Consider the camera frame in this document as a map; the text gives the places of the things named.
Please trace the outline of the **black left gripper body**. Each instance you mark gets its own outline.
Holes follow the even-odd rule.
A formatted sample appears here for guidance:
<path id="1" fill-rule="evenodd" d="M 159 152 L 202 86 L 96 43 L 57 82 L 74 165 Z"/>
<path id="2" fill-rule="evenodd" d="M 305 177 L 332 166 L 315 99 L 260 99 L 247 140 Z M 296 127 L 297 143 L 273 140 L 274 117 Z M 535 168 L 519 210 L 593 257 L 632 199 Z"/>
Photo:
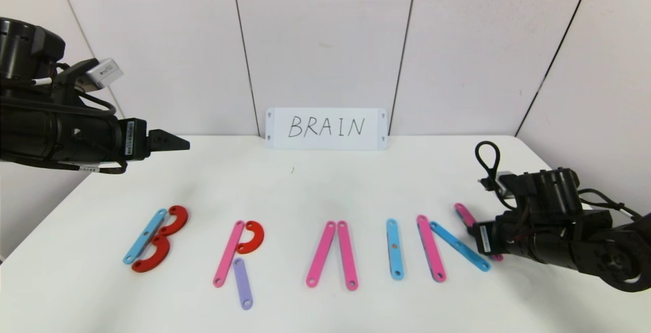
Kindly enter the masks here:
<path id="1" fill-rule="evenodd" d="M 55 119 L 56 161 L 102 163 L 148 157 L 144 120 L 74 114 L 58 114 Z"/>

